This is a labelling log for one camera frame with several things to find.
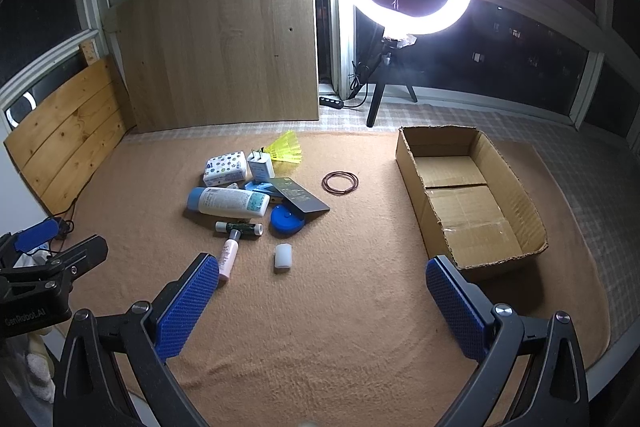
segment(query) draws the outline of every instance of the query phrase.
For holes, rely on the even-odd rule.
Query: black card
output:
[[[311,192],[298,185],[291,178],[271,178],[269,182],[305,215],[330,210],[327,204],[322,203]]]

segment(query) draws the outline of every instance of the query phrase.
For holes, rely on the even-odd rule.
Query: white plastic bottle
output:
[[[229,239],[225,241],[225,246],[222,247],[220,253],[220,260],[218,261],[218,267],[220,268],[220,280],[228,281],[231,277],[231,269],[234,267],[234,261],[236,260],[236,254],[238,253],[238,240],[240,239],[240,231],[232,230],[229,232]]]
[[[268,195],[240,188],[196,187],[187,198],[189,210],[236,219],[262,217],[268,204]]]

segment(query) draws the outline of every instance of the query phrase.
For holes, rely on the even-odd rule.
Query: screw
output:
[[[496,304],[495,312],[502,317],[508,317],[513,313],[513,309],[508,304]]]
[[[89,316],[89,310],[82,309],[76,312],[74,316],[76,321],[84,321]]]
[[[150,307],[151,305],[147,301],[137,301],[133,303],[131,311],[136,314],[142,315],[143,313],[148,312]]]
[[[559,312],[556,312],[556,319],[559,322],[562,322],[562,324],[568,324],[569,321],[571,320],[571,317],[567,312],[559,311]]]

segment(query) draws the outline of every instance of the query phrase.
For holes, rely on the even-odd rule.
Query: tripod leg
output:
[[[415,91],[414,91],[413,86],[406,86],[406,90],[409,91],[409,95],[411,96],[411,99],[414,102],[417,102],[418,101],[418,97],[415,96]]]
[[[385,92],[385,85],[386,84],[382,80],[379,80],[376,83],[376,89],[373,92],[371,105],[369,106],[369,114],[367,115],[367,127],[373,127],[373,124],[376,123],[376,117],[378,115],[380,101],[382,100],[382,94]]]

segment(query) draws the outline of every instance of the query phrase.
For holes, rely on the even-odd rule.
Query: blue bottle cap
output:
[[[200,196],[204,192],[204,187],[195,187],[191,189],[189,192],[189,197],[187,198],[187,208],[189,210],[198,211],[198,202],[200,201]]]
[[[292,214],[283,204],[277,204],[271,211],[271,226],[276,232],[291,235],[305,226],[305,220]]]

